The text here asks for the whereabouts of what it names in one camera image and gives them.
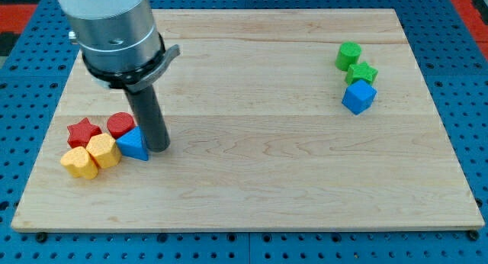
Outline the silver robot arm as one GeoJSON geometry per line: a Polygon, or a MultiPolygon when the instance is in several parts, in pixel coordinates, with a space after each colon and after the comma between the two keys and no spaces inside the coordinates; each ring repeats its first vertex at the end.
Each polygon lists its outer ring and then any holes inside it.
{"type": "Polygon", "coordinates": [[[103,86],[139,92],[180,54],[165,48],[149,0],[57,0],[87,70],[103,86]]]}

